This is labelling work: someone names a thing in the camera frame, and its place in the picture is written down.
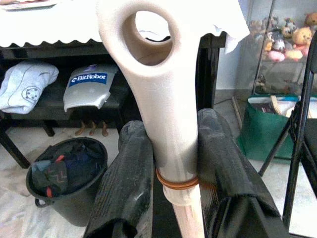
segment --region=glass display cabinet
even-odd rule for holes
[[[247,22],[250,35],[242,46],[238,88],[252,89],[253,94],[299,95],[317,30],[317,1],[254,0]]]

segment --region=teddy bear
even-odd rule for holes
[[[317,12],[309,13],[306,15],[305,26],[309,26],[312,33],[315,33],[315,31],[317,31]]]
[[[292,39],[294,48],[301,50],[303,55],[307,56],[309,45],[312,40],[312,32],[309,27],[298,28],[293,32]]]

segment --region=black plastic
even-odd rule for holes
[[[73,138],[58,143],[54,146],[50,146],[42,155],[39,156],[36,161],[43,159],[45,156],[50,154],[51,151],[55,151],[60,145],[64,145],[65,143],[69,143],[72,141],[83,142],[83,144],[91,142],[97,143],[99,144],[100,149],[103,151],[105,156],[104,164],[98,175],[92,181],[90,181],[88,184],[86,184],[76,192],[61,195],[59,197],[48,198],[39,195],[39,192],[35,189],[32,183],[32,169],[30,168],[26,176],[26,186],[29,192],[36,198],[35,204],[37,207],[42,208],[50,205],[71,224],[84,227],[87,225],[88,219],[90,217],[90,212],[93,208],[101,178],[107,170],[107,151],[104,145],[101,144],[99,141],[91,138]]]
[[[198,142],[198,177],[208,237],[289,237],[268,189],[216,111],[198,112]]]
[[[141,121],[122,128],[118,147],[103,176],[85,238],[151,237],[153,149]]]
[[[196,107],[213,108],[217,82],[219,48],[224,47],[226,33],[219,37],[204,35],[199,44],[196,61]]]

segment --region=white tablecloth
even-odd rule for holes
[[[47,8],[24,11],[5,11],[0,9],[0,46],[12,43],[22,47],[25,43],[40,45],[43,41],[55,43],[58,40],[70,43],[77,40],[86,43],[93,39],[101,42],[96,17],[96,0],[61,0],[61,3]],[[239,4],[229,6],[225,22],[211,22],[211,33],[219,36],[227,30],[226,52],[234,50],[237,43],[249,34]],[[169,35],[168,25],[158,18],[148,20],[149,14],[137,15],[140,34],[153,40],[161,40]]]

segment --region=black bucket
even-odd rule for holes
[[[87,225],[87,222],[89,220],[90,212],[94,205],[95,197],[99,188],[99,184],[101,182],[101,178],[107,170],[107,151],[104,145],[101,144],[99,141],[91,138],[73,138],[58,143],[54,146],[50,146],[42,155],[38,157],[36,161],[42,160],[47,154],[50,153],[50,151],[55,150],[61,145],[65,145],[65,143],[70,143],[74,141],[82,142],[83,144],[99,144],[100,149],[104,153],[105,160],[97,176],[95,176],[85,186],[83,186],[82,188],[73,193],[49,198],[43,195],[39,195],[39,192],[33,185],[32,169],[30,168],[26,176],[26,186],[29,192],[36,198],[35,204],[37,207],[42,208],[50,205],[71,224],[75,226],[84,227]]]

